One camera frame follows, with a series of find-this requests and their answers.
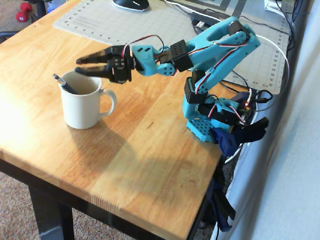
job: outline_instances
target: table leg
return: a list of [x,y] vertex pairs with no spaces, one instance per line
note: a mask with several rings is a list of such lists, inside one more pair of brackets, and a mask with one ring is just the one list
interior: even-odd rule
[[72,208],[29,186],[41,240],[74,240]]

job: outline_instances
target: beige carpet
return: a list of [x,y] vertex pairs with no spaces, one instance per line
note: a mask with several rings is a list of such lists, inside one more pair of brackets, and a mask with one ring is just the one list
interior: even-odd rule
[[[21,3],[22,0],[0,0],[0,31],[19,31],[30,24],[31,20],[24,23],[16,20]],[[76,210],[73,210],[73,224],[77,240],[132,239]],[[194,239],[209,240],[212,231],[212,227],[198,230]],[[0,240],[39,239],[28,187],[0,172]]]

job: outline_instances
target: blue robotic arm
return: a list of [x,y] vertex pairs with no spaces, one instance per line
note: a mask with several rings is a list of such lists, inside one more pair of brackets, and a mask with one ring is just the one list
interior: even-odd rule
[[177,71],[190,70],[192,76],[186,79],[182,104],[184,117],[188,119],[186,126],[202,141],[216,142],[209,130],[228,133],[239,122],[237,111],[243,106],[242,102],[215,99],[208,91],[259,46],[248,25],[229,17],[190,41],[181,40],[160,50],[152,45],[135,45],[131,56],[129,46],[108,47],[76,61],[77,64],[107,63],[106,66],[77,67],[75,71],[123,84],[131,81],[133,69],[144,76],[173,76]]

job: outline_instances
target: white mug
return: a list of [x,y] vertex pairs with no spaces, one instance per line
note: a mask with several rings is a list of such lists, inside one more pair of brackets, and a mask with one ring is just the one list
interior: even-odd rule
[[[66,124],[75,129],[88,129],[109,116],[116,107],[116,94],[110,89],[101,89],[100,77],[89,77],[75,71],[61,76],[78,94],[66,91],[60,84],[63,116]],[[100,113],[100,96],[108,95],[112,100],[111,109]]]

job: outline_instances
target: cutting mat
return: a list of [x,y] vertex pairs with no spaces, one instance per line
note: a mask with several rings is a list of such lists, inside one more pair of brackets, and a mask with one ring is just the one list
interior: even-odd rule
[[[264,10],[263,0],[216,0],[188,1],[182,4],[198,9],[208,8],[239,17],[266,23],[286,33],[289,26],[286,20],[276,13]],[[188,15],[174,6],[160,0],[149,0],[150,9],[144,12],[122,9],[115,6],[112,0],[82,0],[54,23],[54,27],[90,38],[109,45],[123,45],[146,35],[159,35],[164,44],[170,46],[181,39],[188,41],[196,36]],[[284,1],[282,8],[286,12],[293,9],[293,4]],[[240,17],[242,24],[249,24],[258,35],[267,37],[283,51],[286,50],[289,35],[261,26]],[[147,38],[136,44],[161,47],[156,37]],[[281,88],[285,59],[270,44],[262,44],[247,56],[234,69],[247,79],[254,89],[267,89],[278,94]],[[238,76],[230,73],[227,81],[243,85]]]

